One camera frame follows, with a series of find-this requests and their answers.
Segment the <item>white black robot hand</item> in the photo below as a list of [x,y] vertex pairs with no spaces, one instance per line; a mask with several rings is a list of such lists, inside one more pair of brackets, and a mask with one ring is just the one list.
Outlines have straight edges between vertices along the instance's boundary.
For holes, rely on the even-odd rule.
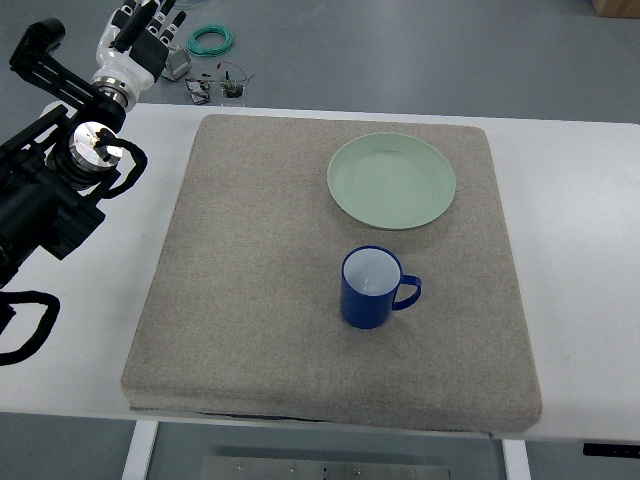
[[115,10],[96,50],[91,83],[131,105],[159,79],[169,47],[186,18],[173,1],[124,1]]

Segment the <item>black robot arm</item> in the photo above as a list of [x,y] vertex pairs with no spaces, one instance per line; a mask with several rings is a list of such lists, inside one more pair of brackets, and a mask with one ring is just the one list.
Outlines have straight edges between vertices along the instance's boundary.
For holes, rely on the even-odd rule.
[[53,51],[62,22],[30,25],[10,58],[25,81],[60,105],[1,146],[1,283],[43,248],[62,260],[104,221],[98,204],[135,185],[145,153],[118,136],[125,110],[63,67]]

